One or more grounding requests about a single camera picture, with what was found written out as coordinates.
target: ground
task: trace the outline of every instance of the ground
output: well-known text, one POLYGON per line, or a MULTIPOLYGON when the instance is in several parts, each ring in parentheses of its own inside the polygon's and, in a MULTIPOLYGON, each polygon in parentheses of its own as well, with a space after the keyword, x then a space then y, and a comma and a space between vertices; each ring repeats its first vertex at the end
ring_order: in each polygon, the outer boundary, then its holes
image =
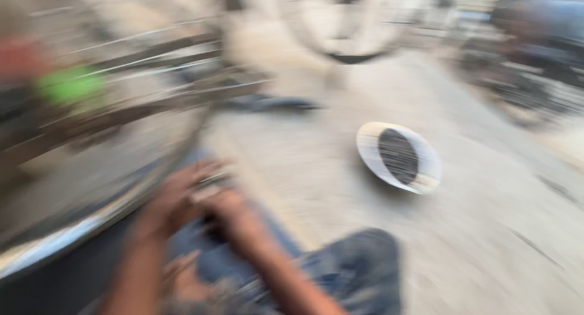
MULTIPOLYGON (((205 141, 235 160, 248 193, 301 246, 314 249, 363 227, 391 232, 403 252, 406 314, 584 314, 578 172, 423 52, 336 67, 343 83, 327 85, 334 63, 291 38, 274 0, 254 1, 226 36, 231 58, 273 73, 273 94, 324 108, 224 112, 205 141), (442 160, 438 190, 418 196, 373 177, 355 148, 357 129, 369 121, 422 134, 442 160)), ((124 5, 129 12, 136 6, 124 5)), ((145 24, 131 22, 124 24, 145 24)))

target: green object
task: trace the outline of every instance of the green object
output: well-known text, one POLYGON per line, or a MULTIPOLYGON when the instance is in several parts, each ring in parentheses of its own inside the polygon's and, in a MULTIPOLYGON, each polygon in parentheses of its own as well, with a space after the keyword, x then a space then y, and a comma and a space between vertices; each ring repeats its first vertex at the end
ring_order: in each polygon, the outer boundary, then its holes
POLYGON ((104 79, 91 73, 93 71, 87 66, 61 69, 42 76, 36 85, 40 94, 51 104, 74 104, 97 96, 103 90, 104 79))

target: blue clothing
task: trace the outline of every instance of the blue clothing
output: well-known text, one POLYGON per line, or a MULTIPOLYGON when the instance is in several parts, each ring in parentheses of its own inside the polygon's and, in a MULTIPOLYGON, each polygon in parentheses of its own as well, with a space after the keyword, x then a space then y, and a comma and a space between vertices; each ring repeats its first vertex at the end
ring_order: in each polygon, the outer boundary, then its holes
MULTIPOLYGON (((298 264, 327 294, 354 315, 398 315, 399 254, 396 240, 382 229, 366 229, 298 258, 298 264)), ((216 272, 212 264, 199 265, 199 273, 216 272)), ((168 315, 277 315, 281 314, 269 291, 255 278, 220 279, 205 303, 167 300, 168 315)))

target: red object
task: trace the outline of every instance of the red object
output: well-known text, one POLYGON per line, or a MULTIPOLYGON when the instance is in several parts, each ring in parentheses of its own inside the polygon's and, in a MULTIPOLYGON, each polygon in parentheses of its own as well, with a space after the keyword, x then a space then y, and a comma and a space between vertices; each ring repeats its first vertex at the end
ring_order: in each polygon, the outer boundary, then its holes
POLYGON ((28 81, 49 71, 48 61, 30 37, 0 39, 0 83, 28 81))

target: bowl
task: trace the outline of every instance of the bowl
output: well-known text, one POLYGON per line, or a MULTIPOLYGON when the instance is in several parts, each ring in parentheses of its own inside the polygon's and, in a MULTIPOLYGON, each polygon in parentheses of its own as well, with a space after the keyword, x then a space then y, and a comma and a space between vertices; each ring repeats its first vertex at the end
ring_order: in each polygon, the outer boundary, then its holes
POLYGON ((383 122, 366 123, 357 132, 357 150, 367 167, 390 185, 417 194, 430 193, 440 185, 442 164, 438 154, 426 139, 406 127, 383 122), (393 176, 381 159, 379 136, 386 129, 393 129, 403 135, 418 156, 418 174, 409 184, 403 184, 393 176))

